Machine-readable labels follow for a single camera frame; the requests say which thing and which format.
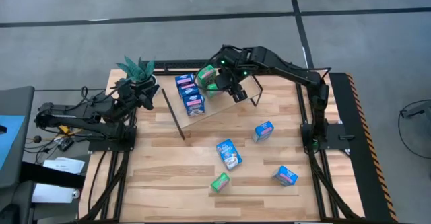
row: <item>hazard tape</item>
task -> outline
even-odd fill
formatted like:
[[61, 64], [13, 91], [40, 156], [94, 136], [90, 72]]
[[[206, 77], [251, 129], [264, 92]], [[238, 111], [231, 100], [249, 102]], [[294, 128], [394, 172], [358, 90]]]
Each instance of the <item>hazard tape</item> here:
[[368, 143], [368, 148], [371, 152], [371, 157], [373, 158], [374, 166], [376, 167], [376, 173], [378, 175], [378, 180], [380, 181], [380, 185], [382, 186], [383, 193], [385, 195], [385, 199], [388, 205], [389, 213], [392, 217], [392, 219], [396, 222], [398, 222], [397, 215], [395, 214], [395, 209], [392, 205], [391, 197], [389, 196], [389, 191], [385, 182], [385, 178], [383, 177], [382, 173], [382, 167], [380, 166], [380, 162], [378, 161], [376, 149], [374, 148], [374, 143], [371, 139], [370, 129], [368, 128], [368, 125], [365, 120], [364, 111], [362, 110], [362, 107], [360, 105], [360, 100], [358, 96], [358, 92], [356, 91], [355, 83], [353, 82], [353, 77], [349, 73], [347, 74], [347, 78], [349, 79], [350, 87], [352, 89], [353, 97], [355, 98], [356, 108], [358, 109], [359, 117], [362, 122], [362, 128], [364, 129], [365, 137]]

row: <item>blue cereal box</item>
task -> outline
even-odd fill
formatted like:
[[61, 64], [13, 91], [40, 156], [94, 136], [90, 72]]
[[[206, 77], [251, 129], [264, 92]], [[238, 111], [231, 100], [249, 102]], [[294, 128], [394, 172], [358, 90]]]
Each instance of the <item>blue cereal box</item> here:
[[281, 166], [274, 172], [272, 178], [280, 181], [282, 186], [291, 186], [296, 183], [298, 176], [294, 172], [288, 170], [286, 167]]
[[228, 170], [231, 170], [238, 164], [242, 163], [242, 158], [230, 139], [223, 141], [216, 147], [218, 154], [220, 154], [220, 157], [222, 158], [223, 163], [226, 165]]
[[205, 98], [201, 94], [185, 96], [183, 102], [188, 116], [198, 116], [205, 113]]
[[180, 87], [180, 86], [185, 86], [185, 85], [189, 85], [191, 83], [193, 83], [194, 80], [194, 76], [192, 73], [188, 73], [186, 75], [181, 75], [181, 76], [176, 76], [175, 77], [175, 82], [176, 82], [176, 87]]
[[256, 127], [255, 132], [253, 133], [253, 140], [255, 141], [255, 143], [257, 143], [258, 141], [265, 140], [271, 135], [273, 130], [274, 126], [271, 124], [271, 122], [267, 121], [262, 125]]
[[192, 96], [195, 94], [199, 94], [199, 89], [196, 87], [194, 83], [191, 83], [189, 85], [180, 86], [178, 88], [178, 91], [180, 92], [180, 96], [183, 98], [185, 96]]

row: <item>wooden tabletop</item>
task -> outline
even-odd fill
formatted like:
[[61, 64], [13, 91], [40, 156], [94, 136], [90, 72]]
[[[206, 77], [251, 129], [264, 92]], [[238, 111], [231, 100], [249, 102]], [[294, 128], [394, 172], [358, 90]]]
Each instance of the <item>wooden tabletop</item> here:
[[[125, 74], [113, 69], [108, 88], [121, 77]], [[121, 221], [319, 220], [308, 156], [300, 137], [302, 120], [295, 84], [276, 76], [257, 79], [263, 87], [257, 107], [243, 102], [203, 119], [184, 130], [185, 141], [161, 93], [154, 98], [152, 111], [138, 109], [138, 134], [130, 154]], [[325, 81], [331, 84], [329, 77]], [[303, 92], [307, 102], [306, 90]], [[306, 107], [311, 119], [308, 103]], [[326, 117], [329, 122], [339, 120], [332, 89]], [[254, 128], [268, 120], [275, 128], [271, 137], [254, 143]], [[232, 171], [225, 168], [216, 151], [216, 145], [225, 139], [232, 139], [243, 159]], [[92, 205], [105, 188], [110, 154], [106, 154], [96, 177]], [[87, 213], [88, 194], [101, 155], [97, 152], [90, 158], [79, 204], [81, 216]], [[363, 216], [350, 159], [338, 150], [329, 150], [327, 155], [334, 187], [352, 210]], [[283, 187], [271, 179], [281, 165], [299, 175], [295, 186]], [[222, 172], [231, 181], [216, 194], [210, 184]], [[322, 190], [330, 216], [327, 192], [323, 186]], [[114, 190], [108, 217], [113, 216], [116, 196]]]

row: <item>gray floor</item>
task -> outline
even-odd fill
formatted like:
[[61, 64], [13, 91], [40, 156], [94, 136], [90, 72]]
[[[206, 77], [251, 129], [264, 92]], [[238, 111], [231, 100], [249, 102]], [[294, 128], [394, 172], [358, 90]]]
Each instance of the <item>gray floor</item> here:
[[[431, 6], [431, 0], [298, 2], [302, 11]], [[290, 0], [0, 0], [0, 22], [260, 11], [286, 12], [292, 6]], [[430, 161], [412, 155], [402, 145], [397, 116], [404, 105], [430, 98], [430, 24], [431, 13], [304, 18], [315, 66], [353, 74], [397, 215], [409, 223], [429, 223]], [[263, 45], [305, 66], [292, 17], [0, 28], [0, 89], [23, 85], [104, 88], [109, 70], [124, 55], [204, 59], [223, 43]], [[76, 92], [36, 93], [32, 114], [43, 102], [73, 104], [79, 100]], [[411, 147], [431, 155], [430, 123], [417, 117], [401, 124]], [[28, 135], [35, 134], [44, 135], [31, 124]], [[64, 155], [86, 152], [87, 145], [81, 143]], [[25, 155], [25, 160], [34, 161], [34, 156]]]

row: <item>wood plank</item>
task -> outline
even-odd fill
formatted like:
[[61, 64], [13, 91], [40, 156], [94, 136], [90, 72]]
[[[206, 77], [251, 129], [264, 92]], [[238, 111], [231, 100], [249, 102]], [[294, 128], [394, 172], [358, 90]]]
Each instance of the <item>wood plank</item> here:
[[[110, 72], [108, 87], [124, 77]], [[172, 77], [159, 81], [174, 85]], [[168, 106], [159, 94], [155, 108], [137, 111], [138, 134], [131, 152], [121, 220], [139, 221], [316, 221], [319, 219], [308, 156], [303, 152], [301, 121], [294, 83], [272, 76], [257, 77], [264, 92], [257, 107], [242, 102], [193, 124], [182, 140]], [[337, 105], [330, 91], [327, 118], [339, 120]], [[262, 143], [251, 139], [259, 124], [272, 121], [272, 136]], [[243, 163], [228, 171], [216, 152], [216, 145], [231, 138]], [[92, 177], [102, 153], [90, 159], [79, 213], [87, 212]], [[363, 215], [350, 160], [339, 151], [327, 151], [334, 186], [351, 208]], [[92, 204], [102, 194], [109, 169], [106, 154], [96, 178]], [[283, 187], [271, 179], [285, 165], [299, 175], [295, 186]], [[220, 193], [210, 184], [223, 172], [230, 183]], [[327, 214], [329, 199], [323, 188]], [[113, 213], [115, 192], [109, 213]]]

